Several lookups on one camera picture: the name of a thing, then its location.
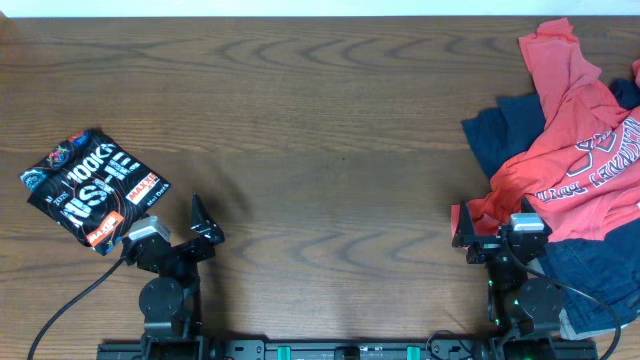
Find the red printed t-shirt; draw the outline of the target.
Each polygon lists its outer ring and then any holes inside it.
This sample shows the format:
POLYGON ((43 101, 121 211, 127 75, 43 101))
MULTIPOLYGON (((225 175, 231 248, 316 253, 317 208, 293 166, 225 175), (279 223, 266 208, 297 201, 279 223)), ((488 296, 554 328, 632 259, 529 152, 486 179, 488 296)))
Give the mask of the red printed t-shirt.
POLYGON ((492 176, 486 197, 468 202, 474 229, 496 234, 527 200, 550 241, 601 241, 639 217, 639 111, 618 105, 567 19, 540 24, 519 46, 545 127, 492 176))

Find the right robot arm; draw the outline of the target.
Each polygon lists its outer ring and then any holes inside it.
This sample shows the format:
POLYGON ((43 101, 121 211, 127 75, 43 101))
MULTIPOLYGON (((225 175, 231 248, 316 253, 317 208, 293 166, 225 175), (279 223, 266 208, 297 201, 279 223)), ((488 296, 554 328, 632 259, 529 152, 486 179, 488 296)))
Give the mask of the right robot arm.
POLYGON ((459 204, 452 245, 467 250, 469 264, 483 264, 488 271, 489 319, 499 328, 495 347, 535 341, 559 329, 562 290, 527 267, 545 254, 547 242, 547 226, 533 210, 514 213, 496 234, 482 235, 468 205, 459 204))

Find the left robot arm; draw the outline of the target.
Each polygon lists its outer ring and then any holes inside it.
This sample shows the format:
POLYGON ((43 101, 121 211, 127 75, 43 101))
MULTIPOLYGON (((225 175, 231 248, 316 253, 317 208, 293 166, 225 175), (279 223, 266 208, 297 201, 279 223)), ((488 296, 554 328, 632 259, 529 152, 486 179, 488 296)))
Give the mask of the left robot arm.
POLYGON ((158 217, 146 216, 134 222, 122 240, 124 261, 156 275, 139 295, 147 338, 190 339, 201 329, 198 264, 215 256, 225 235, 197 194, 192 197, 190 229, 194 239, 172 245, 168 227, 158 217))

